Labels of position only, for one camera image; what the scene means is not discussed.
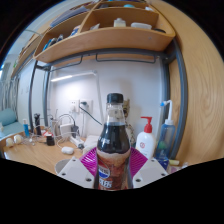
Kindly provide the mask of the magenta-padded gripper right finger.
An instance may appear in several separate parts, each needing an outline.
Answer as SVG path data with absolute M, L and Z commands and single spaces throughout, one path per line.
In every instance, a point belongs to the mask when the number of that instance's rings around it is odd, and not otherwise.
M 129 188 L 143 187 L 167 175 L 166 170 L 156 159 L 147 159 L 137 149 L 131 149 L 128 166 Z

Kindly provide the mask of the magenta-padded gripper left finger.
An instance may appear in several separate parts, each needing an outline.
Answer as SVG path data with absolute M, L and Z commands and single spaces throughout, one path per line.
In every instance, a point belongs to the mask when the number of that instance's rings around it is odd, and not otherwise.
M 58 176 L 84 188 L 93 189 L 97 175 L 97 154 L 93 148 L 79 159 L 72 157 Z

